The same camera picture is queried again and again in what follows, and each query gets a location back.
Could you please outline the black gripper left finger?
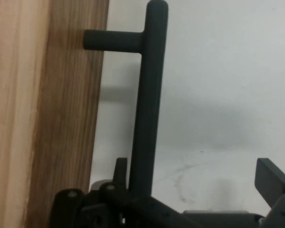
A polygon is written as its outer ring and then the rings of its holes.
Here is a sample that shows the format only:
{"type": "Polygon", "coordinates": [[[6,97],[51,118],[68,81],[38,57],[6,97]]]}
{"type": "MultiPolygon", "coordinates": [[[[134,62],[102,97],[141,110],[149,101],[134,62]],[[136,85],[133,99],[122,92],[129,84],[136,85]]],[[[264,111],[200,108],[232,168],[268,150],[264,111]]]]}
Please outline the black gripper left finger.
{"type": "Polygon", "coordinates": [[[55,195],[50,228],[196,228],[197,223],[152,197],[126,188],[127,159],[118,158],[113,180],[88,194],[67,189],[55,195]]]}

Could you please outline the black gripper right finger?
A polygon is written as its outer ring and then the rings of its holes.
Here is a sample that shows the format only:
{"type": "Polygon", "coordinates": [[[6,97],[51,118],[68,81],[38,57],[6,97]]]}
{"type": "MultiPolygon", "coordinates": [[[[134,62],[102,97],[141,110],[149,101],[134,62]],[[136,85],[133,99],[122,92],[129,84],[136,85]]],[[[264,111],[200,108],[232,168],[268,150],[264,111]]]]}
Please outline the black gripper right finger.
{"type": "Polygon", "coordinates": [[[268,158],[258,158],[255,188],[270,207],[262,228],[285,228],[285,174],[268,158]]]}

